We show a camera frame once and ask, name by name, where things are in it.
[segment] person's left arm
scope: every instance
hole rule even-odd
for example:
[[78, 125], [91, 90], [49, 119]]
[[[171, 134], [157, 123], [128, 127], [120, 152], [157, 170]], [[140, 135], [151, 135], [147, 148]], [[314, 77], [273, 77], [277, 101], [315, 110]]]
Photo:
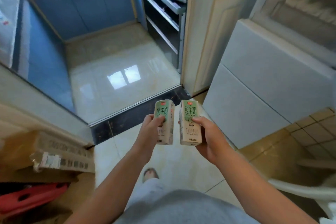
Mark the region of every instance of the person's left arm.
[[158, 140], [157, 127], [164, 116], [147, 115], [131, 150], [65, 224], [110, 224], [125, 210], [143, 167], [151, 159]]

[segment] white pants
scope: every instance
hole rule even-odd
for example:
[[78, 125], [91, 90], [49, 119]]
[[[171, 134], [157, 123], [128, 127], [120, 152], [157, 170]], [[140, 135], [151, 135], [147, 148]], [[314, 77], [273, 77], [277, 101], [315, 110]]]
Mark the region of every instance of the white pants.
[[166, 193], [166, 189], [161, 181], [157, 178], [151, 178], [141, 184], [135, 191], [133, 191], [128, 200], [126, 209], [132, 204], [139, 201], [155, 201]]

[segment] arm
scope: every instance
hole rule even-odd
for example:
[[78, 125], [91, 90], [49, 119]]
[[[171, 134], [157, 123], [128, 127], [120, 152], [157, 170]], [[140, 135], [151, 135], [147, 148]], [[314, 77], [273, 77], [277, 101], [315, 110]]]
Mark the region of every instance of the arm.
[[205, 129], [206, 143], [197, 150], [218, 167], [248, 215], [262, 224], [316, 224], [233, 150], [214, 123], [205, 117], [193, 120]]
[[157, 127], [163, 120], [164, 116], [153, 119], [153, 114], [145, 117], [131, 150], [65, 224], [110, 224], [124, 212], [140, 172], [152, 156]]

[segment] white drawer front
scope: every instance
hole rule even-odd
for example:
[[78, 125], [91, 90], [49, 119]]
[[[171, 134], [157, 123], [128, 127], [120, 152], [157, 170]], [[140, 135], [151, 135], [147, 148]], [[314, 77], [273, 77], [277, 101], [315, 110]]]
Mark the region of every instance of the white drawer front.
[[334, 71], [250, 20], [239, 20], [221, 62], [290, 122], [332, 106]]
[[289, 125], [222, 64], [203, 107], [239, 149]]

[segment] milk carton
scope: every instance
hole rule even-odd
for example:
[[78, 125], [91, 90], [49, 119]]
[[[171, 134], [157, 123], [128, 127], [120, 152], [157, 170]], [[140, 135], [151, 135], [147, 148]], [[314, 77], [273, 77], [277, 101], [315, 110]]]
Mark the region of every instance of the milk carton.
[[162, 125], [157, 128], [157, 132], [159, 134], [157, 144], [173, 144], [174, 111], [175, 105], [171, 100], [161, 100], [155, 103], [154, 118], [161, 115], [166, 117]]
[[199, 145], [202, 143], [201, 125], [192, 121], [199, 116], [198, 102], [182, 100], [180, 109], [180, 144]]

